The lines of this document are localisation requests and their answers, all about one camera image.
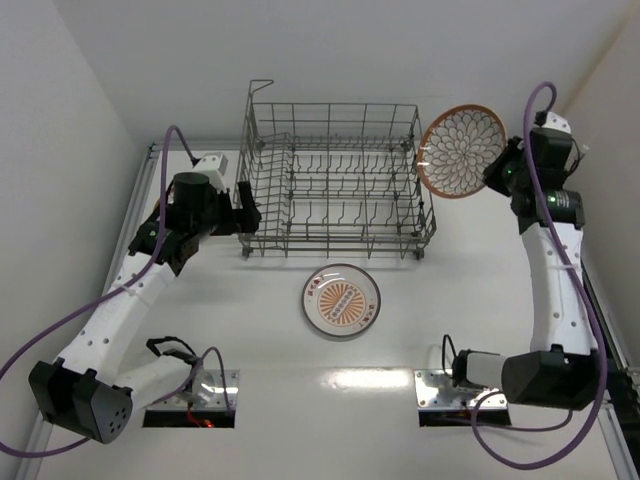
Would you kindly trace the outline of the floral plate brown rim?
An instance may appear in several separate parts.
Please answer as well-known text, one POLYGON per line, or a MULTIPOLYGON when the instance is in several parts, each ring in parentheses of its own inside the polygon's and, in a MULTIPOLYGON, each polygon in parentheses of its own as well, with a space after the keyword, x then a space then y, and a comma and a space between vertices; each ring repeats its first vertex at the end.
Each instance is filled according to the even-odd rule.
POLYGON ((463 104, 440 114, 426 129, 416 170, 430 193, 461 199, 484 188, 483 172, 502 153, 506 128, 492 109, 463 104))

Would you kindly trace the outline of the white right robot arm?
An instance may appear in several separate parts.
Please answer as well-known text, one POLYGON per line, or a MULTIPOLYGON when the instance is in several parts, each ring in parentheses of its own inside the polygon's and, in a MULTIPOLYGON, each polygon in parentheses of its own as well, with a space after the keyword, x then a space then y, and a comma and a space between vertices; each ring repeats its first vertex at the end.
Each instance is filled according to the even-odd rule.
POLYGON ((452 383, 499 389, 513 404, 581 410, 595 399, 600 367, 587 311, 571 279, 581 273, 585 224, 581 196, 563 187, 573 137, 561 124, 535 127, 529 139, 541 201, 518 137, 485 169, 484 183, 510 198, 518 220, 534 305, 530 350, 511 357, 462 350, 453 360, 452 383))

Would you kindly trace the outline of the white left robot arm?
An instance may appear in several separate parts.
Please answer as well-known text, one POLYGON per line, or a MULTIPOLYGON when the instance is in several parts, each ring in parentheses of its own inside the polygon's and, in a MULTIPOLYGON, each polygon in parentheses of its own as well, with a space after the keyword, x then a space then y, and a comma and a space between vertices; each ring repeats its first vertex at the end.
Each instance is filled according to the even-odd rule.
POLYGON ((134 412, 191 392, 202 357, 170 349, 123 372, 124 354, 204 237, 253 234, 261 221, 247 181, 236 186, 237 207, 206 174, 178 173, 171 186, 173 195, 163 197, 155 216, 138 228, 107 300, 55 361, 38 362, 29 375, 47 422, 102 444, 113 442, 134 412))

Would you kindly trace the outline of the orange sunburst plate dark rim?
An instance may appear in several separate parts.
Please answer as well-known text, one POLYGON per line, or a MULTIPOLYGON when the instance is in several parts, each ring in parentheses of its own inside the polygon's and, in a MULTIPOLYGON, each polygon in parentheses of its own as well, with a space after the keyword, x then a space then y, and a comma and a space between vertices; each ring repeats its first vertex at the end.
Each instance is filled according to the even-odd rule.
POLYGON ((316 270, 301 293, 305 320, 318 333, 348 340, 369 330, 381 309, 382 296, 373 277, 360 267, 334 263, 316 270))

